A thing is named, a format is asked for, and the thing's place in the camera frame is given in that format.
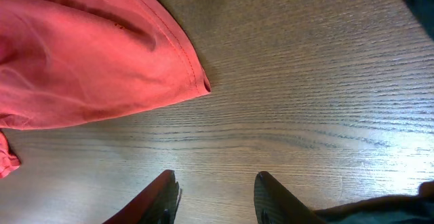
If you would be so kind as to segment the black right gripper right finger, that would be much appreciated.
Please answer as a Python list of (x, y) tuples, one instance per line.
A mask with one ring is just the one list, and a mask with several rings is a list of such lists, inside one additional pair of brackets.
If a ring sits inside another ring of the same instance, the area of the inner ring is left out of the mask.
[(256, 175), (254, 207), (258, 224), (325, 224), (267, 171)]

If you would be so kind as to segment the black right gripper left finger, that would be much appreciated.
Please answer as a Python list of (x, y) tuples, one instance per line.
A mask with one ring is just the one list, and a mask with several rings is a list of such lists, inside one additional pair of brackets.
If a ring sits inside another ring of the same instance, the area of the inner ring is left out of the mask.
[(174, 224), (182, 190), (173, 170), (164, 170), (104, 224)]

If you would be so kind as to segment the red soccer t-shirt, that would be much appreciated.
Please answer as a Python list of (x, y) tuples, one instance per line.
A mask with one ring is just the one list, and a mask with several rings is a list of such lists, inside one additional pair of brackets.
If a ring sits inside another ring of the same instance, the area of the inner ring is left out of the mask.
[(1, 127), (123, 117), (211, 91), (158, 0), (1, 0)]

